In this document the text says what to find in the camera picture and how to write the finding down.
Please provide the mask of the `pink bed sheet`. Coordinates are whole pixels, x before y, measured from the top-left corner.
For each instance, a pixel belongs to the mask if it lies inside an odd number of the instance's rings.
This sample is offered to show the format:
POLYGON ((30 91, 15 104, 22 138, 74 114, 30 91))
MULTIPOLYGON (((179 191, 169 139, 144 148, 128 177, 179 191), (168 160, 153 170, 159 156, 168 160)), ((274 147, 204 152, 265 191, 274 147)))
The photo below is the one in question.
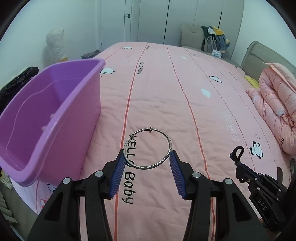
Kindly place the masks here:
MULTIPOLYGON (((128 146, 137 165, 168 151, 209 179, 235 179, 229 155, 255 172, 291 181, 283 153, 246 93, 241 70, 186 48, 144 42, 116 43, 99 54, 110 73, 100 76, 101 113, 81 169, 86 178, 128 146)), ((150 170, 127 166, 118 193, 105 203, 115 240, 182 240, 190 202, 178 194, 170 164, 150 170)))

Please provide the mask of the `purple plastic tub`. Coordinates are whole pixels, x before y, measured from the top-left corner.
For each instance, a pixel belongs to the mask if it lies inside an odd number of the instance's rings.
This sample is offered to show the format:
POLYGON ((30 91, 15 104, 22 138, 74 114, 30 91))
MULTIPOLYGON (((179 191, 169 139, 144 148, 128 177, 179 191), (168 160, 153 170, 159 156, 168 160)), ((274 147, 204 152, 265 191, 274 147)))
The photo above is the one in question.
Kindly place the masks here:
POLYGON ((30 80, 1 114, 1 168, 19 185, 77 180, 100 111, 103 59, 61 62, 30 80))

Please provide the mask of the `pink folded duvet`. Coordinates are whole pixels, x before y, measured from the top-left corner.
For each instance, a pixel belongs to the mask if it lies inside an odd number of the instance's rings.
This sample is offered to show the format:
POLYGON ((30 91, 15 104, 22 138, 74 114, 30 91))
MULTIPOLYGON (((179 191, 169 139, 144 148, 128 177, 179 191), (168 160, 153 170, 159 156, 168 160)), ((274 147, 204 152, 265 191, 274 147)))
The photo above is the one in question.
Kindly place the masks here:
POLYGON ((246 93, 268 125, 280 148, 295 155, 295 77, 283 65, 268 63, 258 80, 259 88, 246 93))

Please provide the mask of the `yellow small item on bed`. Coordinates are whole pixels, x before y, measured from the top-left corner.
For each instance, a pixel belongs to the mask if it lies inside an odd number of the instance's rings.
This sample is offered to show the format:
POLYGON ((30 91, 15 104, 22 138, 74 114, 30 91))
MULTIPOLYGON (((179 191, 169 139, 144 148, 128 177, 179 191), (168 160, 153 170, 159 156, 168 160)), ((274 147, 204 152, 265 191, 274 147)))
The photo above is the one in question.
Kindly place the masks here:
POLYGON ((259 82, 255 79, 253 79, 252 77, 248 76, 248 75, 245 75, 244 77, 248 83, 255 89, 259 89, 259 82))

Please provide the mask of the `black clothes pile on floor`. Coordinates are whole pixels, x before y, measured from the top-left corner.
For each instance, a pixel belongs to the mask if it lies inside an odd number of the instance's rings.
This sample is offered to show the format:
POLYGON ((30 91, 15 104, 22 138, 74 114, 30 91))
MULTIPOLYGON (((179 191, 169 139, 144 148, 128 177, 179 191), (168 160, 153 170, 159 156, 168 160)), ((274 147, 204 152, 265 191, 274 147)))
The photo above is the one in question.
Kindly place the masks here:
POLYGON ((13 184, 11 182, 11 179, 10 179, 9 175, 3 169, 1 169, 0 178, 1 178, 1 183, 3 183, 6 186, 6 188, 8 188, 10 190, 13 189, 13 184))

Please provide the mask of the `patterned round basket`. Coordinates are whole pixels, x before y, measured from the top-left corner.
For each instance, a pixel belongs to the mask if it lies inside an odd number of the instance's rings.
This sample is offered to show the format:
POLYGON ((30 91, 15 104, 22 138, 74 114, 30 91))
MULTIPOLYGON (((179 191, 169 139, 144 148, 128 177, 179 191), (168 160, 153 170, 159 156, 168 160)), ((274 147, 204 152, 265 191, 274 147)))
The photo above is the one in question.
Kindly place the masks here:
POLYGON ((82 59, 91 59, 91 58, 95 57, 96 55, 98 55, 99 53, 100 53, 100 51, 96 50, 96 51, 82 55, 81 58, 82 59))

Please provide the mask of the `beige headboard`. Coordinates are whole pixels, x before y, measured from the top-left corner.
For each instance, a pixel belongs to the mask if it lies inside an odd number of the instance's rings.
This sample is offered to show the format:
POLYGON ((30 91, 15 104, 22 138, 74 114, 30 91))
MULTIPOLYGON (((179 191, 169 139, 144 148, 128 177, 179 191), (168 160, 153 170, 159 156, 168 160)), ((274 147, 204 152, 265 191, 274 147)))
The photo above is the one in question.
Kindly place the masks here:
POLYGON ((258 41, 253 41, 242 60, 240 68, 250 77, 258 80, 267 63, 278 60, 278 54, 258 41))

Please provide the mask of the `beige ribbed panel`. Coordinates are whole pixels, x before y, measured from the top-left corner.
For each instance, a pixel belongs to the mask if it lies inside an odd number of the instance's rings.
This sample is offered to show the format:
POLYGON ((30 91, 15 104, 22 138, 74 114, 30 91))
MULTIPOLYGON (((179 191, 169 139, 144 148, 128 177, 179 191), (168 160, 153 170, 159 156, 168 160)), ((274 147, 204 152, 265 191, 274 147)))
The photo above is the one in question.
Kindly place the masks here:
POLYGON ((4 196, 0 193, 0 210, 4 218, 10 223, 17 223, 17 220, 13 217, 12 212, 8 208, 4 196))

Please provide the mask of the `clothes pile on chair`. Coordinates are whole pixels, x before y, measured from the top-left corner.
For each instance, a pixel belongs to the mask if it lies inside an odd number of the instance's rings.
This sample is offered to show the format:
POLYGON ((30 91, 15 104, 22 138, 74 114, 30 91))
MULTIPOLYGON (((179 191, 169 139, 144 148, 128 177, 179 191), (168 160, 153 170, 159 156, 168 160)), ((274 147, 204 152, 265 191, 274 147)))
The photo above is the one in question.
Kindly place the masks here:
POLYGON ((212 26, 201 26, 201 28, 204 33, 201 50, 215 57, 222 58, 230 46, 230 41, 226 38, 224 32, 212 26))

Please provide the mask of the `beige chair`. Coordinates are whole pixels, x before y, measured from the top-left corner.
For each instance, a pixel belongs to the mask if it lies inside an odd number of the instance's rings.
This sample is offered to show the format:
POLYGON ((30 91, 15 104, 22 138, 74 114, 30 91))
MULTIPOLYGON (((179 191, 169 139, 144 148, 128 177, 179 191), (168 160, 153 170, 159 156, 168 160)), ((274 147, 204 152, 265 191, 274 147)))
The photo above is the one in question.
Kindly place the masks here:
MULTIPOLYGON (((181 46, 184 48, 204 52, 201 50, 202 43, 204 40, 204 33, 201 26, 190 26, 188 24, 183 24, 181 27, 181 46)), ((224 61, 231 63, 235 66, 238 66, 234 61, 232 61, 229 57, 223 54, 222 58, 224 61)))

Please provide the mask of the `black puffer jacket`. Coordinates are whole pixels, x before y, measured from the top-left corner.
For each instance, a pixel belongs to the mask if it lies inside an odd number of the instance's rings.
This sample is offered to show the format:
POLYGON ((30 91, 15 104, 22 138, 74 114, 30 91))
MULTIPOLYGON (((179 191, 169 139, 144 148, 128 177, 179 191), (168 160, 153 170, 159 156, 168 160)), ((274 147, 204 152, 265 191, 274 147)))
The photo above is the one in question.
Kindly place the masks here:
POLYGON ((32 66, 26 68, 23 72, 17 75, 13 80, 11 80, 1 89, 1 113, 14 98, 14 96, 38 73, 38 67, 32 66))

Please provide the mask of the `yellow white alpaca plush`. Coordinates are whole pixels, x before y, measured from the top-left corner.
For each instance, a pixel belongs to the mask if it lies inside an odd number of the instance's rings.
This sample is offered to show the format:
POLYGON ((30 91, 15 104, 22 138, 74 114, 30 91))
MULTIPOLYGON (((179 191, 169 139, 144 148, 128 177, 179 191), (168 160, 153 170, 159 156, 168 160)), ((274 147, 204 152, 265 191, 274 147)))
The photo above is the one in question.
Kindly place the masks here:
POLYGON ((46 35, 46 44, 54 63, 65 62, 68 57, 64 48, 64 30, 63 29, 53 29, 46 35))

